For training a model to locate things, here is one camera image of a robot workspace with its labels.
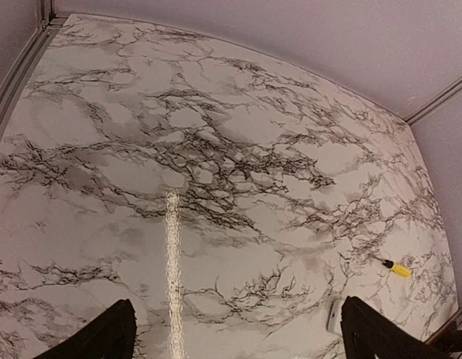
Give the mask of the yellow handled screwdriver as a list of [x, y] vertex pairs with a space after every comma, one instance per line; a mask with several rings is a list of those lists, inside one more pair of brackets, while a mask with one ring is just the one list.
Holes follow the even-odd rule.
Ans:
[[389, 269], [399, 277], [408, 278], [411, 276], [411, 270], [401, 264], [398, 264], [392, 260], [385, 260], [380, 257], [374, 257], [374, 259], [376, 259], [382, 266]]

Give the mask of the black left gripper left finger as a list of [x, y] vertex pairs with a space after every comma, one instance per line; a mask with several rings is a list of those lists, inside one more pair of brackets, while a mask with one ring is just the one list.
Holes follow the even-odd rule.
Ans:
[[36, 359], [132, 359], [137, 324], [129, 299], [116, 301], [80, 331]]

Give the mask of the white remote control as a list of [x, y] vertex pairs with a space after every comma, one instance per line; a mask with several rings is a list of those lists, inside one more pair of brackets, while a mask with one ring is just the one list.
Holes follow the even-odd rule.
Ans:
[[342, 321], [342, 305], [344, 304], [344, 300], [339, 299], [335, 300], [330, 308], [329, 317], [327, 320], [327, 331], [331, 334], [335, 334], [337, 336], [342, 336], [342, 328], [341, 328], [341, 321]]

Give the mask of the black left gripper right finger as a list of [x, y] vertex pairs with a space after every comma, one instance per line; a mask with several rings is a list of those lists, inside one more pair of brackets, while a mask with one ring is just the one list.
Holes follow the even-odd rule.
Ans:
[[356, 296], [342, 305], [342, 338], [347, 359], [447, 358], [412, 337]]

